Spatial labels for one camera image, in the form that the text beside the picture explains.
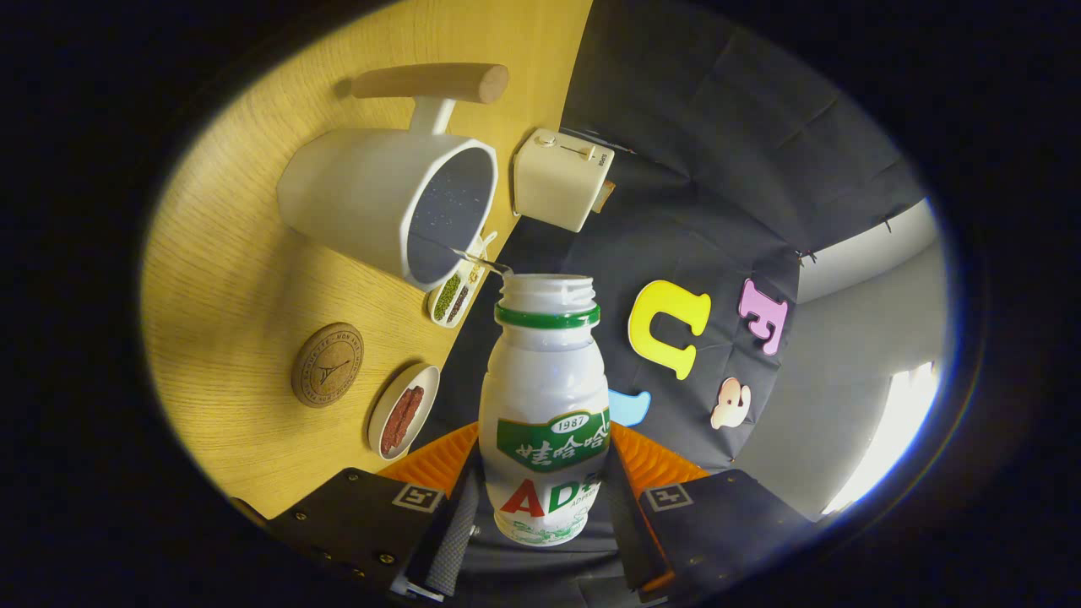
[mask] blue foam shape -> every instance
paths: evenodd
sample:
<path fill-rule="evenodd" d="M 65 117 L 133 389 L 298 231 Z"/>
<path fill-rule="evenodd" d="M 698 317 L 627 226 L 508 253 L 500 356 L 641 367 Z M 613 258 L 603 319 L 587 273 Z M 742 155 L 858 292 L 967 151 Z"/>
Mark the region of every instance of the blue foam shape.
<path fill-rule="evenodd" d="M 649 391 L 642 391 L 637 396 L 631 397 L 609 388 L 609 414 L 614 422 L 624 426 L 633 426 L 645 420 L 645 412 L 650 410 L 650 399 L 652 398 Z"/>

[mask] red letter a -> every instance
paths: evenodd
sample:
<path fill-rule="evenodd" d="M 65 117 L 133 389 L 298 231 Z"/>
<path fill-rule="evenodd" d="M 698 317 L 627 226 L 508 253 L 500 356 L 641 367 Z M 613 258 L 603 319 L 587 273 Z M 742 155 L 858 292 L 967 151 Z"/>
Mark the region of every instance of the red letter a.
<path fill-rule="evenodd" d="M 540 501 L 537 499 L 537 491 L 533 487 L 533 479 L 525 478 L 522 480 L 522 485 L 515 490 L 515 493 L 507 499 L 507 503 L 501 506 L 499 511 L 506 511 L 507 513 L 529 511 L 533 517 L 544 517 L 544 510 L 540 508 Z"/>

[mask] white mug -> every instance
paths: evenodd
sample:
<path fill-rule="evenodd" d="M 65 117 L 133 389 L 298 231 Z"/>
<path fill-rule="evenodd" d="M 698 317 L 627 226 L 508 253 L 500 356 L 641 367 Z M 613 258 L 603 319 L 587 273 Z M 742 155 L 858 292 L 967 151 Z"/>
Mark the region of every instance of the white mug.
<path fill-rule="evenodd" d="M 455 100 L 491 103 L 506 68 L 429 64 L 368 72 L 358 97 L 414 96 L 408 131 L 348 129 L 297 150 L 278 182 L 282 220 L 308 237 L 430 291 L 450 278 L 492 208 L 495 150 L 445 133 Z"/>

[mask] ad calcium milk bottle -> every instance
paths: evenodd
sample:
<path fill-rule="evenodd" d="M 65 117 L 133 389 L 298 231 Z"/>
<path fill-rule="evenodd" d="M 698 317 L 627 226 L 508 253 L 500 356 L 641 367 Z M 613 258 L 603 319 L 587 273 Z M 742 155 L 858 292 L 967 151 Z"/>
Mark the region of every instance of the ad calcium milk bottle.
<path fill-rule="evenodd" d="M 609 447 L 608 379 L 590 330 L 593 279 L 506 275 L 479 432 L 495 524 L 522 544 L 566 542 L 586 525 Z"/>

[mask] bottle label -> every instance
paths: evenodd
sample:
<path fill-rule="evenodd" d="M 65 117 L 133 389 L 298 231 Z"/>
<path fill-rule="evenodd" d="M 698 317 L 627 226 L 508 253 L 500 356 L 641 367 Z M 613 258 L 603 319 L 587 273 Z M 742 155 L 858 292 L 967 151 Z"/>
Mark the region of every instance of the bottle label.
<path fill-rule="evenodd" d="M 551 473 L 602 453 L 609 445 L 610 422 L 608 408 L 565 413 L 543 424 L 499 419 L 495 445 L 530 471 Z"/>

